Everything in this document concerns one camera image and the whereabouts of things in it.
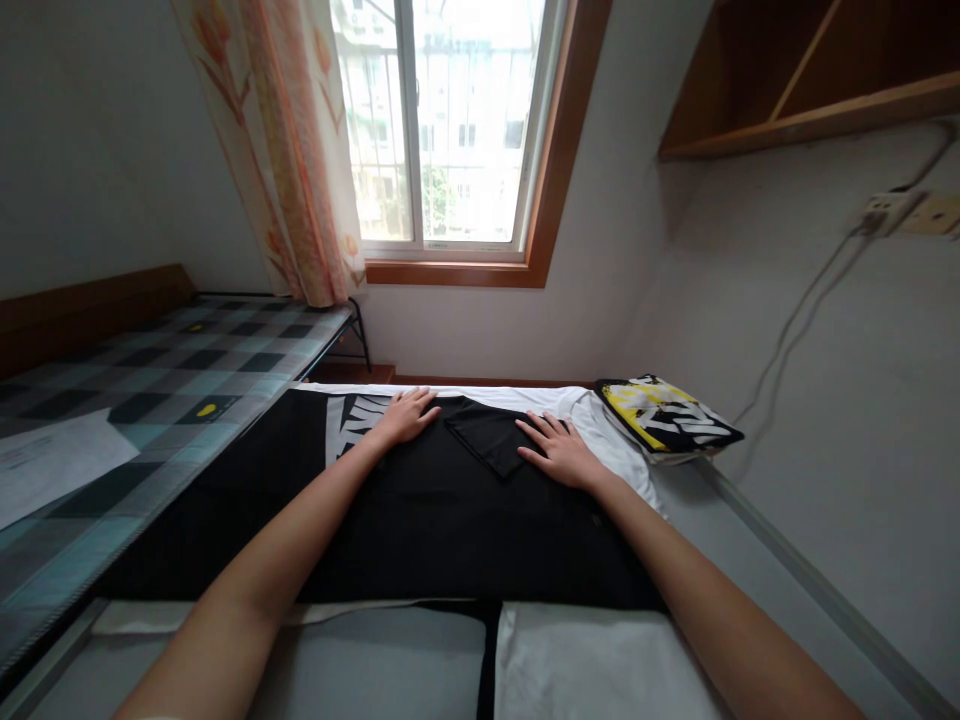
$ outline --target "plaid bed sheet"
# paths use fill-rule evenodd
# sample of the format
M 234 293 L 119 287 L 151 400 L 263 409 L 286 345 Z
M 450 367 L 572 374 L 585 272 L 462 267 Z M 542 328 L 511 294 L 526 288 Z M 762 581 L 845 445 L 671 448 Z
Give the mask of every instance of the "plaid bed sheet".
M 199 297 L 0 383 L 0 437 L 112 408 L 129 463 L 0 531 L 0 674 L 350 319 Z

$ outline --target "electric cord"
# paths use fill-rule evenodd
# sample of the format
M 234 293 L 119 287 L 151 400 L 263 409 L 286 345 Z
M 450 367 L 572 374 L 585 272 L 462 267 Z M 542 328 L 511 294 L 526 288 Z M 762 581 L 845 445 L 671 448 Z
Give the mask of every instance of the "electric cord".
M 890 192 L 908 192 L 913 190 L 913 188 L 926 180 L 927 175 L 943 160 L 943 156 L 947 154 L 947 151 L 953 147 L 953 144 L 957 141 L 957 125 L 952 120 L 931 120 L 930 122 L 943 130 L 943 143 L 937 148 L 936 152 L 930 156 L 926 164 L 920 168 L 920 172 L 917 173 L 911 182 L 895 187 Z
M 921 182 L 923 182 L 927 178 L 927 176 L 933 171 L 933 169 L 940 163 L 943 157 L 947 154 L 950 148 L 953 147 L 954 143 L 956 143 L 957 137 L 958 137 L 956 123 L 954 123 L 952 120 L 932 120 L 931 123 L 939 127 L 941 130 L 943 130 L 943 133 L 944 133 L 943 142 L 940 144 L 940 147 L 936 149 L 933 155 L 930 156 L 927 162 L 924 163 L 923 167 L 920 168 L 920 171 L 916 174 L 916 176 L 913 178 L 912 181 L 910 181 L 906 185 L 900 185 L 899 187 L 895 187 L 890 192 L 909 192 L 910 190 L 915 188 L 917 185 L 919 185 Z M 870 215 L 867 215 L 864 218 L 863 222 L 861 222 L 858 228 L 852 230 L 850 233 L 844 236 L 843 240 L 837 246 L 837 249 L 834 250 L 833 254 L 830 256 L 827 262 L 823 265 L 822 268 L 820 268 L 820 272 L 817 273 L 813 281 L 807 286 L 807 289 L 804 290 L 803 295 L 800 296 L 800 300 L 794 306 L 793 311 L 790 313 L 790 316 L 787 318 L 786 323 L 784 324 L 783 328 L 780 330 L 780 335 L 777 338 L 776 345 L 774 346 L 773 355 L 770 357 L 769 362 L 767 363 L 766 367 L 764 367 L 763 372 L 760 374 L 760 378 L 757 381 L 756 386 L 754 387 L 753 392 L 750 395 L 750 400 L 747 402 L 743 410 L 740 411 L 740 414 L 734 418 L 733 420 L 734 425 L 736 425 L 741 420 L 743 420 L 743 418 L 745 418 L 747 414 L 751 410 L 753 410 L 753 408 L 756 407 L 757 403 L 760 401 L 760 394 L 763 392 L 763 384 L 766 382 L 767 376 L 770 374 L 770 371 L 773 369 L 773 366 L 776 364 L 777 357 L 779 357 L 780 352 L 783 350 L 783 344 L 786 342 L 787 335 L 790 334 L 790 329 L 793 327 L 793 323 L 796 321 L 797 317 L 800 314 L 800 311 L 803 309 L 803 304 L 809 299 L 810 294 L 816 288 L 817 283 L 819 283 L 823 279 L 823 276 L 826 275 L 826 273 L 829 271 L 833 263 L 836 262 L 836 259 L 840 256 L 840 253 L 843 252 L 843 249 L 846 247 L 847 243 L 850 242 L 851 239 L 853 239 L 857 235 L 871 237 L 877 231 L 877 229 L 883 224 L 883 220 L 885 219 L 885 216 L 878 216 L 873 213 L 872 215 L 875 215 L 875 217 L 871 218 Z M 876 223 L 876 227 L 867 227 L 868 225 L 872 226 L 874 223 Z
M 933 169 L 940 163 L 944 158 L 950 148 L 956 143 L 958 139 L 958 130 L 957 125 L 951 120 L 933 120 L 931 121 L 934 125 L 938 126 L 943 130 L 944 138 L 943 142 L 940 144 L 940 147 L 930 156 L 923 167 L 920 168 L 920 171 L 913 178 L 913 180 L 906 185 L 900 185 L 891 190 L 891 192 L 909 192 L 921 182 L 923 182 L 927 176 L 933 171 Z M 760 373 L 760 377 L 757 380 L 756 385 L 754 386 L 753 392 L 750 395 L 750 400 L 747 402 L 746 406 L 737 417 L 734 419 L 733 424 L 737 425 L 743 420 L 760 402 L 760 395 L 763 393 L 763 387 L 766 383 L 767 377 L 770 374 L 770 371 L 773 370 L 774 366 L 777 364 L 777 359 L 780 357 L 781 352 L 783 352 L 783 360 L 780 364 L 780 368 L 777 371 L 776 377 L 774 378 L 773 390 L 771 392 L 770 403 L 768 405 L 768 411 L 765 419 L 760 425 L 757 433 L 752 438 L 752 442 L 749 444 L 749 449 L 744 458 L 744 462 L 741 466 L 741 471 L 737 474 L 738 477 L 743 478 L 749 472 L 750 467 L 753 463 L 754 454 L 757 451 L 757 448 L 760 445 L 760 441 L 770 432 L 773 428 L 773 424 L 776 420 L 776 404 L 780 396 L 780 387 L 783 383 L 784 373 L 786 371 L 787 364 L 789 363 L 790 355 L 800 344 L 800 341 L 806 336 L 807 332 L 810 330 L 810 327 L 813 324 L 813 321 L 816 317 L 817 311 L 820 309 L 820 305 L 823 301 L 830 295 L 831 292 L 837 287 L 837 285 L 850 273 L 853 267 L 857 264 L 860 257 L 863 255 L 864 251 L 869 247 L 870 242 L 874 239 L 879 229 L 883 226 L 884 221 L 886 220 L 886 213 L 868 213 L 864 216 L 860 225 L 854 230 L 847 233 L 840 243 L 837 245 L 836 250 L 833 251 L 833 254 L 827 259 L 827 261 L 820 268 L 820 271 L 816 274 L 813 280 L 807 285 L 806 290 L 800 296 L 800 299 L 797 301 L 797 304 L 794 306 L 791 311 L 787 321 L 784 323 L 783 328 L 780 330 L 780 335 L 777 338 L 776 345 L 774 346 L 773 354 L 770 356 L 770 360 L 767 362 L 766 366 L 763 369 L 763 372 Z M 833 267 L 834 263 L 837 261 L 837 258 L 843 253 L 844 249 L 847 247 L 847 244 L 855 237 L 865 238 L 860 247 L 857 248 L 856 252 L 851 256 L 850 260 L 844 265 L 843 269 L 834 277 L 833 280 L 827 285 L 824 291 L 814 300 L 813 307 L 810 313 L 807 315 L 807 319 L 804 322 L 803 326 L 800 328 L 800 331 L 794 336 L 793 340 L 790 341 L 790 344 L 786 346 L 784 350 L 784 344 L 786 339 L 790 334 L 790 330 L 793 328 L 793 324 L 796 322 L 797 318 L 800 316 L 801 311 L 803 310 L 804 304 L 813 294 L 817 285 L 823 280 L 827 275 L 830 269 Z
M 847 235 L 847 237 L 844 238 L 844 242 L 841 243 L 840 249 L 845 247 L 847 242 L 853 237 L 856 237 L 853 233 Z M 834 278 L 823 289 L 823 292 L 821 292 L 817 296 L 816 300 L 814 300 L 813 305 L 810 308 L 810 312 L 807 314 L 806 320 L 797 334 L 794 335 L 793 339 L 790 341 L 790 344 L 787 345 L 786 350 L 783 353 L 783 361 L 780 363 L 780 368 L 777 370 L 777 374 L 773 381 L 773 389 L 770 393 L 770 402 L 767 406 L 766 416 L 749 444 L 749 449 L 747 450 L 747 454 L 744 457 L 743 463 L 740 467 L 740 472 L 737 473 L 737 477 L 746 477 L 751 466 L 753 465 L 753 459 L 756 455 L 757 449 L 760 446 L 760 443 L 767 436 L 770 430 L 773 429 L 774 423 L 776 422 L 777 401 L 780 399 L 780 389 L 783 386 L 783 378 L 786 374 L 787 365 L 790 363 L 790 356 L 800 345 L 800 342 L 804 339 L 804 337 L 806 337 L 807 333 L 810 331 L 810 328 L 813 327 L 813 321 L 816 319 L 817 312 L 820 310 L 820 306 L 843 281 L 843 279 L 850 274 L 850 272 L 859 262 L 860 258 L 863 257 L 864 252 L 866 252 L 867 248 L 873 243 L 874 238 L 872 235 L 861 237 L 863 237 L 863 240 L 860 245 L 854 251 L 853 255 L 851 255 L 847 260 L 846 264 L 841 268 L 840 272 L 834 276 Z
M 737 425 L 751 410 L 753 410 L 753 408 L 757 406 L 757 403 L 760 401 L 760 393 L 763 391 L 763 384 L 767 381 L 767 375 L 770 374 L 770 371 L 777 362 L 777 358 L 780 357 L 780 351 L 783 350 L 783 344 L 787 340 L 787 335 L 790 334 L 790 328 L 793 327 L 793 323 L 800 315 L 800 311 L 803 309 L 803 304 L 807 301 L 807 298 L 810 297 L 810 294 L 817 287 L 817 283 L 823 279 L 823 276 L 827 274 L 827 271 L 830 270 L 833 263 L 836 262 L 838 257 L 840 257 L 840 253 L 843 252 L 843 249 L 847 246 L 847 243 L 856 237 L 856 233 L 857 230 L 854 230 L 848 233 L 843 240 L 840 241 L 840 244 L 837 245 L 837 249 L 833 251 L 833 254 L 820 268 L 820 272 L 818 272 L 816 277 L 813 278 L 809 285 L 807 285 L 807 289 L 803 291 L 803 295 L 800 296 L 800 299 L 797 301 L 797 304 L 791 311 L 787 321 L 783 324 L 783 328 L 780 330 L 780 336 L 777 338 L 777 344 L 774 346 L 773 354 L 770 356 L 770 360 L 763 368 L 763 372 L 760 373 L 760 378 L 757 380 L 757 384 L 753 388 L 753 393 L 750 395 L 750 401 L 747 403 L 746 407 L 740 411 L 740 414 L 733 419 L 734 425 Z
M 733 419 L 734 425 L 743 420 L 743 418 L 745 418 L 760 401 L 760 394 L 763 392 L 763 385 L 767 380 L 767 375 L 770 374 L 770 371 L 776 364 L 777 358 L 780 356 L 780 352 L 783 350 L 783 345 L 787 340 L 787 336 L 790 334 L 790 329 L 793 327 L 793 323 L 796 322 L 797 317 L 799 317 L 800 311 L 803 310 L 804 303 L 806 303 L 806 301 L 810 298 L 810 295 L 816 289 L 823 277 L 829 272 L 830 268 L 833 267 L 833 264 L 836 262 L 837 258 L 840 257 L 840 254 L 847 246 L 847 243 L 857 236 L 873 236 L 880 226 L 883 225 L 885 218 L 885 213 L 868 213 L 860 225 L 844 236 L 843 240 L 841 240 L 837 245 L 836 250 L 833 251 L 833 254 L 830 255 L 827 261 L 820 268 L 820 271 L 816 274 L 813 280 L 810 281 L 810 284 L 807 285 L 807 289 L 803 291 L 803 295 L 800 296 L 800 299 L 797 301 L 797 304 L 791 311 L 790 316 L 784 323 L 783 328 L 780 330 L 780 336 L 777 338 L 777 343 L 774 346 L 773 354 L 770 356 L 770 360 L 767 362 L 766 367 L 763 368 L 763 372 L 760 373 L 760 377 L 753 388 L 753 393 L 750 395 L 750 401 L 743 408 L 743 410 L 740 411 L 740 414 Z

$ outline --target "person's left hand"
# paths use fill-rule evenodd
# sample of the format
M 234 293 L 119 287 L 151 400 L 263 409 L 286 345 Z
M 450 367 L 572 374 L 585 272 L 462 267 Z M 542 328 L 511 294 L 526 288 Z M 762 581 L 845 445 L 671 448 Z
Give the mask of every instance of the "person's left hand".
M 414 388 L 407 393 L 398 392 L 390 401 L 383 418 L 367 433 L 367 437 L 393 447 L 397 443 L 409 442 L 440 415 L 440 408 L 432 408 L 426 415 L 423 409 L 433 402 L 436 392 L 430 388 Z

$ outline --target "wall shelf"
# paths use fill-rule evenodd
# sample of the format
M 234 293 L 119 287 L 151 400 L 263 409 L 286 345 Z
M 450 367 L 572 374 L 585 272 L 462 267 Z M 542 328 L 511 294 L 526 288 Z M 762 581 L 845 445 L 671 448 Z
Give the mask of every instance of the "wall shelf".
M 956 0 L 718 0 L 660 147 L 716 158 L 960 111 Z

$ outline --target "electrical socket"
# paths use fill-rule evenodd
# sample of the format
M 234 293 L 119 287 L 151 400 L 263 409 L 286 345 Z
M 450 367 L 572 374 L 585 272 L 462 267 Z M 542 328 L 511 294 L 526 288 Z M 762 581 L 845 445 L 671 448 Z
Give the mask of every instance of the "electrical socket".
M 883 220 L 882 222 L 877 220 L 880 224 L 876 227 L 874 227 L 875 223 L 867 222 L 867 227 L 870 228 L 870 232 L 861 232 L 859 234 L 869 235 L 871 237 L 886 237 L 890 235 L 923 198 L 923 193 L 912 190 L 907 192 L 877 193 L 871 196 L 870 200 L 867 201 L 867 206 L 858 216 L 858 220 L 860 224 L 863 225 L 868 218 L 874 217 L 877 214 L 882 215 Z
M 900 226 L 912 235 L 949 235 L 960 223 L 960 197 L 930 194 L 914 208 Z

